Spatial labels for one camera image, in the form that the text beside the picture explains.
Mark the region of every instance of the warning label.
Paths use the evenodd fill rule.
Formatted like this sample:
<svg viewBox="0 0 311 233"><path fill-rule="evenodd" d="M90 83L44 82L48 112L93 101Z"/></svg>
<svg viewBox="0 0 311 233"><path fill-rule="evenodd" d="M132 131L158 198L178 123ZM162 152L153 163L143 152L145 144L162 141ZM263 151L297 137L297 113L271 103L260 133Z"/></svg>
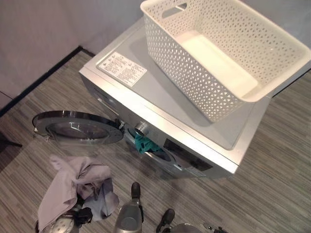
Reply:
<svg viewBox="0 0 311 233"><path fill-rule="evenodd" d="M117 52L106 58L98 67L129 86L133 86L147 72L145 68Z"/></svg>

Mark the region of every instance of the gray wall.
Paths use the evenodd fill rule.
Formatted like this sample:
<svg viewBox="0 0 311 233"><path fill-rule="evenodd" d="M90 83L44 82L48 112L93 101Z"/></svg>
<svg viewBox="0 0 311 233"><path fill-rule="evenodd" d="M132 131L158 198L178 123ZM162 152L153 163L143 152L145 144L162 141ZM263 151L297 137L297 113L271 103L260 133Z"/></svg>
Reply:
<svg viewBox="0 0 311 233"><path fill-rule="evenodd" d="M310 0L243 1L311 48ZM0 91L16 97L78 45L98 53L142 16L141 2L0 0Z"/></svg>

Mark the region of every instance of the cable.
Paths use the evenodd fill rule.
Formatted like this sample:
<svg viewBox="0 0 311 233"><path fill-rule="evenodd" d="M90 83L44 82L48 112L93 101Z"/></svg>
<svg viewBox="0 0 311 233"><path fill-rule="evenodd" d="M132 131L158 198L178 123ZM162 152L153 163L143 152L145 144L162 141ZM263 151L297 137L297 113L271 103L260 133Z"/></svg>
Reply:
<svg viewBox="0 0 311 233"><path fill-rule="evenodd" d="M0 93L4 94L7 98L10 98L12 100L11 97L9 97L8 95L6 95L5 93L3 93L2 91L0 91Z"/></svg>

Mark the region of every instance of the open washing machine door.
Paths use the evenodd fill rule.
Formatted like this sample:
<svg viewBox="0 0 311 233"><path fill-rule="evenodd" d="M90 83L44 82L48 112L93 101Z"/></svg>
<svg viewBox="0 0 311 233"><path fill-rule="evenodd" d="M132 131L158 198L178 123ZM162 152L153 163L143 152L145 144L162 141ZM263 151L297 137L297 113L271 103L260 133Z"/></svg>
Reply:
<svg viewBox="0 0 311 233"><path fill-rule="evenodd" d="M33 125L36 133L54 139L66 150L93 149L123 138L120 124L76 111L43 112L33 118Z"/></svg>

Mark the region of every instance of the basket handle hole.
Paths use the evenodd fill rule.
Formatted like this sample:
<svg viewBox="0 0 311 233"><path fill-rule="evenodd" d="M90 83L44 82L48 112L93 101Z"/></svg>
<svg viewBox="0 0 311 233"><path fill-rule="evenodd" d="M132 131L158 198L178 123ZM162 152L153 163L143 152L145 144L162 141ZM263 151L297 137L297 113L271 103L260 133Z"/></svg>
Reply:
<svg viewBox="0 0 311 233"><path fill-rule="evenodd" d="M174 6L172 8L169 8L162 13L162 18L167 18L167 17L173 16L175 14L178 14L178 13L184 11L186 8L187 8L187 3L183 3L183 4L180 4L178 6Z"/></svg>

